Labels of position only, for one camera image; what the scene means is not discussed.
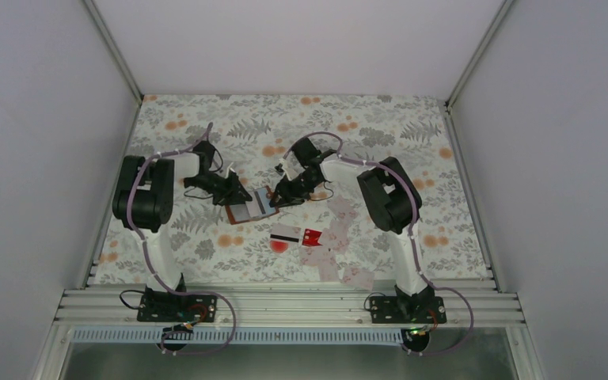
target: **tabletop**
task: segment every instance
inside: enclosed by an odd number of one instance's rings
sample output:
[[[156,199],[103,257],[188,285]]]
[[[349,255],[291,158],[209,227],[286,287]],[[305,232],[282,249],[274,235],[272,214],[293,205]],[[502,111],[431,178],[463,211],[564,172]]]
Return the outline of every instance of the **tabletop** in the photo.
[[[239,174],[247,189],[274,188],[279,158],[299,137],[332,131],[344,139],[352,158],[400,160],[423,198],[420,246],[424,271],[436,279],[486,276],[486,267],[450,148],[443,115],[430,97],[279,96],[279,95],[147,95],[128,154],[184,148],[209,122],[210,141],[225,167]],[[336,141],[315,136],[321,150]],[[277,253],[270,246],[275,223],[323,230],[336,222],[328,202],[343,199],[359,211],[348,227],[348,249],[336,255],[340,273],[361,268],[375,279],[394,279],[386,234],[372,223],[363,199],[350,188],[320,187],[312,201],[286,207],[270,218],[230,225],[224,207],[209,199],[184,197],[182,180],[174,185],[169,221],[173,254],[189,282],[320,281],[318,269],[304,265],[291,246]],[[204,196],[200,190],[195,195]],[[98,283],[144,283],[146,266],[137,241],[122,223],[111,219],[99,259]]]

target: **floral tablecloth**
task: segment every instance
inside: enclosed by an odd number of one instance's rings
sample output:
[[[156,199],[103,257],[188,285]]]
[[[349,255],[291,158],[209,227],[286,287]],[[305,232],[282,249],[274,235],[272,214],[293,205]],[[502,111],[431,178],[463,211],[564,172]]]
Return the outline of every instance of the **floral tablecloth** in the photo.
[[[420,192],[420,244],[428,276],[481,278],[486,269],[459,173],[437,101],[430,97],[148,95],[145,96],[129,154],[148,156],[192,143],[212,121],[210,141],[225,166],[233,162],[247,189],[276,186],[273,169],[285,150],[312,131],[333,131],[344,139],[349,157],[381,161],[398,158]],[[319,149],[335,148],[325,136]],[[332,184],[361,210],[350,228],[350,245],[338,255],[347,266],[394,279],[386,235],[374,227],[359,194]],[[193,282],[318,281],[316,268],[302,266],[298,250],[275,253],[269,246],[273,223],[314,230],[329,227],[334,216],[326,201],[288,207],[258,222],[232,226],[224,207],[189,199],[177,180],[169,234],[185,279]],[[330,193],[319,188],[314,199]],[[146,267],[136,240],[112,218],[95,283],[144,283]]]

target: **robotic arm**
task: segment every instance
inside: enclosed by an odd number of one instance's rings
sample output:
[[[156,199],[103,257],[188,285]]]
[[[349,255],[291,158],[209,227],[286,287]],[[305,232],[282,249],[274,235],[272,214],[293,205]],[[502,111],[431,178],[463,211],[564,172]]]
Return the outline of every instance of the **robotic arm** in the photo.
[[[288,207],[304,203],[310,198],[310,193],[319,184],[340,182],[357,187],[363,194],[369,215],[374,224],[388,232],[390,251],[396,269],[397,302],[396,307],[401,319],[413,321],[420,319],[426,310],[438,307],[439,300],[435,291],[420,276],[414,261],[411,239],[406,227],[412,220],[413,209],[406,191],[385,170],[367,165],[357,165],[338,157],[334,150],[321,152],[307,139],[301,139],[292,147],[292,153],[304,168],[297,177],[288,175],[276,185],[271,204],[276,207]],[[380,162],[381,165],[397,173],[408,184],[408,190],[416,200],[418,208],[422,200],[418,191],[413,187],[409,177],[400,162],[388,157]],[[283,160],[276,170],[283,171],[287,163]],[[416,245],[416,255],[421,260],[420,247]]]

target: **red card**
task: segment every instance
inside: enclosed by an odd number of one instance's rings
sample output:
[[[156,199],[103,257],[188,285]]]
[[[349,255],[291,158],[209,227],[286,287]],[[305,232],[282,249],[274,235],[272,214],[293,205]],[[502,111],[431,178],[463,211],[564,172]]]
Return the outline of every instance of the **red card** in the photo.
[[[318,238],[321,236],[321,231],[309,230],[308,228],[304,230],[304,239],[302,239],[302,245],[306,247],[316,247],[321,245],[318,242]]]

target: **purple cable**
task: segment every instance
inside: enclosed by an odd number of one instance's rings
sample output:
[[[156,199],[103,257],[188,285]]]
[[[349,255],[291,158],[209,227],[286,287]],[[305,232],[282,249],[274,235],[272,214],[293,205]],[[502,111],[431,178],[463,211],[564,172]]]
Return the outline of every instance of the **purple cable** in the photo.
[[[397,173],[395,173],[391,168],[389,168],[385,165],[382,165],[378,162],[354,160],[352,158],[346,158],[346,157],[342,156],[341,147],[344,145],[344,141],[341,139],[341,137],[339,137],[338,135],[335,135],[331,132],[320,131],[320,132],[309,133],[308,135],[305,135],[304,137],[297,140],[296,143],[298,143],[299,141],[301,141],[309,136],[313,136],[313,135],[330,135],[330,136],[334,137],[335,139],[339,140],[339,146],[336,148],[336,155],[341,161],[348,162],[349,164],[358,165],[358,166],[366,165],[366,166],[377,167],[381,170],[386,171],[391,176],[393,176],[393,178],[395,178],[397,183],[399,183],[400,186],[405,190],[407,197],[409,198],[409,202],[411,203],[412,217],[411,217],[411,222],[409,223],[408,231],[411,235],[414,235],[413,228],[416,225],[416,222],[418,221],[418,207],[416,206],[416,199],[414,198],[413,194],[411,193],[411,188],[406,183],[406,181],[402,179],[402,177],[400,177]],[[283,156],[283,158],[286,158],[291,150],[292,150],[292,146],[290,147],[290,149],[287,150],[287,152],[285,152],[285,155]],[[442,350],[442,351],[420,352],[419,356],[437,356],[437,355],[450,354],[451,352],[454,352],[457,349],[459,349],[460,346],[462,346],[462,344],[465,343],[469,339],[470,334],[474,330],[474,312],[472,311],[472,306],[469,304],[469,301],[467,300],[467,298],[464,295],[462,295],[462,293],[457,291],[456,289],[454,289],[452,287],[437,287],[436,285],[434,285],[432,283],[432,281],[430,281],[430,279],[428,279],[425,276],[425,274],[423,274],[423,271],[420,268],[420,262],[418,261],[418,255],[416,254],[416,240],[414,240],[414,239],[409,239],[409,240],[411,240],[413,261],[414,261],[414,264],[416,264],[416,270],[418,271],[420,278],[423,279],[423,281],[427,285],[429,285],[430,287],[432,287],[432,289],[434,289],[436,291],[450,291],[450,292],[456,294],[465,303],[465,305],[467,306],[467,310],[469,311],[469,328],[467,329],[465,336],[462,337],[462,339],[460,339],[459,342],[457,342],[453,346],[451,346],[445,350]],[[402,344],[402,348],[405,349],[407,352],[410,352],[410,350],[408,348],[406,348],[406,346],[404,344]]]
[[[173,355],[206,355],[206,354],[218,352],[218,351],[224,349],[225,347],[227,347],[228,345],[230,345],[230,342],[232,341],[232,339],[234,339],[234,334],[237,331],[237,314],[234,311],[232,304],[230,303],[230,301],[227,298],[225,298],[221,294],[216,293],[214,291],[176,291],[176,290],[172,289],[171,287],[169,287],[168,285],[166,285],[166,283],[164,283],[164,281],[162,281],[162,279],[159,277],[159,275],[155,271],[153,264],[150,262],[150,255],[148,254],[148,243],[146,242],[146,235],[144,235],[143,232],[141,232],[141,230],[134,224],[134,220],[131,218],[131,207],[134,204],[134,197],[136,195],[136,190],[139,188],[139,183],[141,182],[141,178],[143,178],[143,174],[146,172],[146,169],[148,168],[150,163],[155,158],[167,158],[167,157],[177,156],[178,154],[189,153],[190,151],[192,151],[192,149],[194,149],[194,147],[197,144],[200,143],[200,141],[202,141],[203,139],[205,139],[208,136],[208,134],[211,132],[212,128],[213,128],[213,123],[209,123],[208,127],[206,128],[206,131],[203,133],[203,135],[201,135],[201,137],[199,137],[191,146],[188,146],[187,148],[185,148],[183,150],[173,150],[173,151],[164,152],[164,153],[157,152],[156,154],[153,154],[152,156],[148,157],[146,159],[146,161],[143,163],[143,165],[141,165],[141,169],[139,170],[139,173],[136,174],[136,179],[134,180],[134,184],[131,186],[131,191],[129,192],[129,198],[127,198],[127,223],[129,224],[131,229],[134,232],[136,232],[136,234],[141,238],[141,242],[142,242],[141,246],[143,247],[143,256],[146,260],[146,266],[148,267],[148,270],[150,271],[150,273],[152,273],[152,275],[154,276],[155,280],[157,280],[157,282],[161,285],[161,287],[166,289],[166,291],[168,291],[172,295],[180,295],[180,296],[214,295],[215,297],[218,297],[221,300],[223,300],[227,304],[227,306],[230,308],[230,312],[232,313],[232,332],[230,333],[230,337],[227,338],[225,343],[221,344],[219,347],[212,348],[211,350],[206,350],[206,351],[181,352],[180,354],[177,354],[176,351],[171,351],[171,350],[164,348],[165,339],[168,338],[169,336],[173,335],[171,332],[169,332],[169,333],[165,334],[161,339],[160,346],[162,349],[162,353],[168,352]]]

